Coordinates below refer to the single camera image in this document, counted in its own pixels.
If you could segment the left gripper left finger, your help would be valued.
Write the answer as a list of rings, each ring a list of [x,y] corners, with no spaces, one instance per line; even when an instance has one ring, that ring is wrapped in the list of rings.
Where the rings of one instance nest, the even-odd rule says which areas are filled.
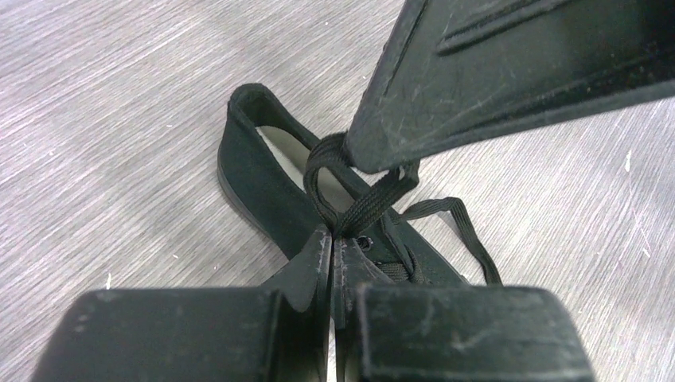
[[[302,250],[262,284],[274,291],[270,381],[325,381],[330,327],[333,240],[322,224]]]

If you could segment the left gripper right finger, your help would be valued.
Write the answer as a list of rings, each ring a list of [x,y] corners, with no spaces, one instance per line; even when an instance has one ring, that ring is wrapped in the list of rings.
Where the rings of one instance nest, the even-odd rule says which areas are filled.
[[[336,377],[338,381],[359,381],[361,339],[357,297],[362,284],[390,284],[369,260],[357,241],[338,238],[333,244],[331,316],[334,320]]]

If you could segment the black canvas shoe with laces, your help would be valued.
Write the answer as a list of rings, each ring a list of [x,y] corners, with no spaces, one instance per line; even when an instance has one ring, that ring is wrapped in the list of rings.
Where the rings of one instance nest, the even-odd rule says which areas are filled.
[[[303,185],[318,138],[262,84],[240,85],[228,101],[217,155],[221,188],[238,210],[287,258],[296,256],[323,219]],[[403,212],[389,209],[354,239],[366,258],[396,283],[460,284],[463,277],[412,226],[439,212],[480,265],[487,284],[502,283],[497,267],[456,197],[430,199]]]

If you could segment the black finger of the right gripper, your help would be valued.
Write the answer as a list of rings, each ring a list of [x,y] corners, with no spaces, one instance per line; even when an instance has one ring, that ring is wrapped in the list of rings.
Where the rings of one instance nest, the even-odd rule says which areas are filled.
[[[406,1],[345,146],[377,173],[673,94],[671,1]]]

